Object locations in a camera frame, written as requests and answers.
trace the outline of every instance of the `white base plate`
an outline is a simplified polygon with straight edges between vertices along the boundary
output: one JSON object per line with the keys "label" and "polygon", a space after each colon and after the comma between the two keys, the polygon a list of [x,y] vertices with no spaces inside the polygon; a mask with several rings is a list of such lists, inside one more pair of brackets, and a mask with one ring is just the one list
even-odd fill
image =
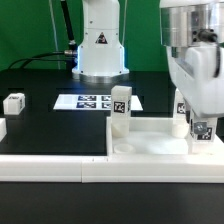
{"label": "white base plate", "polygon": [[222,141],[190,155],[171,127],[172,119],[131,118],[129,136],[118,139],[107,118],[107,156],[2,155],[0,181],[224,183]]}

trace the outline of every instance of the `white block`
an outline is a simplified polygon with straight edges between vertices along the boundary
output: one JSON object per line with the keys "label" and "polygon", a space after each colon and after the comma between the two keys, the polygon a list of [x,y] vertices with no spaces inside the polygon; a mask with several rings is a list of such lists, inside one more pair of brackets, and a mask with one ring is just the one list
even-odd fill
{"label": "white block", "polygon": [[186,121],[186,105],[183,95],[178,89],[175,92],[173,108],[172,135],[176,138],[185,138],[188,134],[189,124]]}
{"label": "white block", "polygon": [[111,90],[111,127],[113,136],[125,137],[129,133],[131,94],[132,88],[127,86],[115,86]]}
{"label": "white block", "polygon": [[18,115],[25,107],[25,96],[22,93],[10,94],[4,101],[4,114]]}
{"label": "white block", "polygon": [[0,118],[0,142],[5,137],[6,133],[5,118]]}

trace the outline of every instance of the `white paper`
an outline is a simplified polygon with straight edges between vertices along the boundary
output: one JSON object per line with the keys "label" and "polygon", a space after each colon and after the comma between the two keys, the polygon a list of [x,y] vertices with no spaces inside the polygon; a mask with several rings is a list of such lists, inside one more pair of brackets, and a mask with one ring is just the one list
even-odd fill
{"label": "white paper", "polygon": [[[111,95],[60,94],[54,110],[110,110]],[[142,111],[138,96],[131,97],[131,110]]]}

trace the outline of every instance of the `white plastic part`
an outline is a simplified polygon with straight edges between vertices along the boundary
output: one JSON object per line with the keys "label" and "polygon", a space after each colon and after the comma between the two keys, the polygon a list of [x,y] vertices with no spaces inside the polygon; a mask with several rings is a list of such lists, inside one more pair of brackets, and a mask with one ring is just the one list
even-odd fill
{"label": "white plastic part", "polygon": [[192,74],[185,71],[171,56],[167,47],[170,76],[175,86],[198,117],[224,116],[224,49],[221,51],[219,76],[214,78],[216,66],[216,47],[201,43],[200,47],[188,48],[185,61]]}
{"label": "white plastic part", "polygon": [[119,42],[118,0],[83,0],[84,40],[78,47],[75,75],[113,77],[128,74]]}
{"label": "white plastic part", "polygon": [[0,142],[6,136],[6,134],[7,131],[6,131],[5,118],[0,118]]}
{"label": "white plastic part", "polygon": [[114,146],[114,152],[118,154],[133,154],[135,153],[135,148],[130,144],[117,144]]}
{"label": "white plastic part", "polygon": [[188,134],[189,124],[186,121],[185,101],[178,89],[175,91],[173,108],[172,135],[176,138],[185,138]]}
{"label": "white plastic part", "polygon": [[4,114],[19,115],[25,107],[25,96],[23,93],[12,93],[4,101]]}
{"label": "white plastic part", "polygon": [[124,137],[129,133],[132,88],[115,86],[111,90],[112,134]]}
{"label": "white plastic part", "polygon": [[160,8],[181,7],[190,5],[203,5],[224,2],[224,0],[161,0]]}
{"label": "white plastic part", "polygon": [[82,157],[0,155],[0,181],[81,182]]}
{"label": "white plastic part", "polygon": [[[213,153],[189,155],[186,140],[171,135],[172,124],[131,118],[129,136],[113,138],[107,118],[107,156],[0,155],[0,181],[224,183],[222,141],[215,137]],[[119,144],[135,153],[116,153]]]}

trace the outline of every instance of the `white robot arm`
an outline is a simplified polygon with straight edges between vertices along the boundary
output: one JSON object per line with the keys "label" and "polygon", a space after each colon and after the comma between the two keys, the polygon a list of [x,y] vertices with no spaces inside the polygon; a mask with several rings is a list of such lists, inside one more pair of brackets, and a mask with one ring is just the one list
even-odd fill
{"label": "white robot arm", "polygon": [[160,12],[170,76],[190,106],[191,136],[201,140],[224,117],[224,0],[161,0]]}
{"label": "white robot arm", "polygon": [[78,47],[74,78],[89,82],[113,82],[129,70],[119,42],[118,0],[83,0],[84,39]]}

